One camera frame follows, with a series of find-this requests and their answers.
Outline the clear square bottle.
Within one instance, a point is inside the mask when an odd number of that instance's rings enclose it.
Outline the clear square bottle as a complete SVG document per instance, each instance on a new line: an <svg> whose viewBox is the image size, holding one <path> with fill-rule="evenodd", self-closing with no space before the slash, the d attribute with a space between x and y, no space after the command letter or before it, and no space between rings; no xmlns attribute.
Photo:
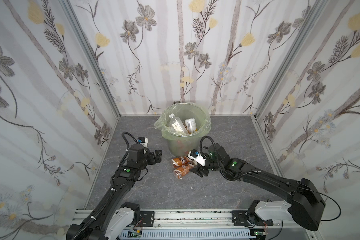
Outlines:
<svg viewBox="0 0 360 240"><path fill-rule="evenodd" d="M174 114L170 114L169 118L170 118L169 123L176 133L188 134L185 125L183 124L182 120L179 117L176 117Z"/></svg>

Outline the white label clear bottle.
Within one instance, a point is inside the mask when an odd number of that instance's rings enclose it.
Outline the white label clear bottle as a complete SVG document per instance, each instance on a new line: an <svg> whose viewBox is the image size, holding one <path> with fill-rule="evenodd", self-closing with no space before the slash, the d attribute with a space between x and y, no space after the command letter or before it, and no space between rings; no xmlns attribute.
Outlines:
<svg viewBox="0 0 360 240"><path fill-rule="evenodd" d="M193 134L198 131L196 120L194 118L185 120L185 124L189 134Z"/></svg>

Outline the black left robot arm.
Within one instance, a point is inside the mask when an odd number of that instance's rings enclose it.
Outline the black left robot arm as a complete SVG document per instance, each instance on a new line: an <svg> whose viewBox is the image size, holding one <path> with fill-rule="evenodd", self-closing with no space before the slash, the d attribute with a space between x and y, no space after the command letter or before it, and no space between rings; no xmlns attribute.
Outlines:
<svg viewBox="0 0 360 240"><path fill-rule="evenodd" d="M141 181L147 166L162 161L163 151L148 149L146 138L135 138L122 132L127 149L117 170L110 178L110 188L99 204L80 224L72 224L66 234L67 240L118 240L128 226L142 222L138 204L122 203L125 195L136 182Z"/></svg>

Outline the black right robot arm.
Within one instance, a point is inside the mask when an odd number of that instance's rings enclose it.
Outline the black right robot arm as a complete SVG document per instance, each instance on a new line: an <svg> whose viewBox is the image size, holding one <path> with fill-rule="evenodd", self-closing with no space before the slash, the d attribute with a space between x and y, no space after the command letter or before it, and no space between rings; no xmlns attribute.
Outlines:
<svg viewBox="0 0 360 240"><path fill-rule="evenodd" d="M302 228L317 231L324 221L325 194L318 191L308 179L293 180L271 174L238 158L231 158L226 150L211 137L202 137L197 149L188 157L197 163L191 171L206 177L210 171L218 171L230 182L244 182L266 190L281 201L254 200L242 217L234 217L247 227L265 226L269 221L294 221Z"/></svg>

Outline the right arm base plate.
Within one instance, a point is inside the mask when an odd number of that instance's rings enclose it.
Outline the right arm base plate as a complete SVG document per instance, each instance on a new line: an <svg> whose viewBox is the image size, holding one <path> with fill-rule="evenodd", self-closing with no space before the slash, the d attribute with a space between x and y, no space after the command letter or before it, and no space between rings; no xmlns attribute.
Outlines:
<svg viewBox="0 0 360 240"><path fill-rule="evenodd" d="M247 210L242 211L232 211L232 223L235 227L265 227L273 226L274 223L272 220L262 220L254 212L249 212Z"/></svg>

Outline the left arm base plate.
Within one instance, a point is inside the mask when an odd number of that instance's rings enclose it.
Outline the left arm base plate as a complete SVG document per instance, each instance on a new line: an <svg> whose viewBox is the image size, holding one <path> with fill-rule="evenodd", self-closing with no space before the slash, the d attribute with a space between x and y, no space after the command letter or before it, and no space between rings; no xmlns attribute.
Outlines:
<svg viewBox="0 0 360 240"><path fill-rule="evenodd" d="M134 228L153 227L154 220L155 220L154 211L141 211L137 223L134 224Z"/></svg>

